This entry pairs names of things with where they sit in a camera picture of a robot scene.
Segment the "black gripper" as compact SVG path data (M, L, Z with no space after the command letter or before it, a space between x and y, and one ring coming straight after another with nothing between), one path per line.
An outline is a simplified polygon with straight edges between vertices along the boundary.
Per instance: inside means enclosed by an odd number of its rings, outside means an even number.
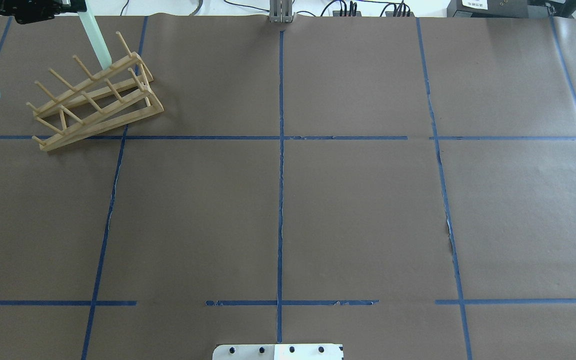
M54 19L59 14L88 10L85 0L0 0L0 16L13 17L20 25Z

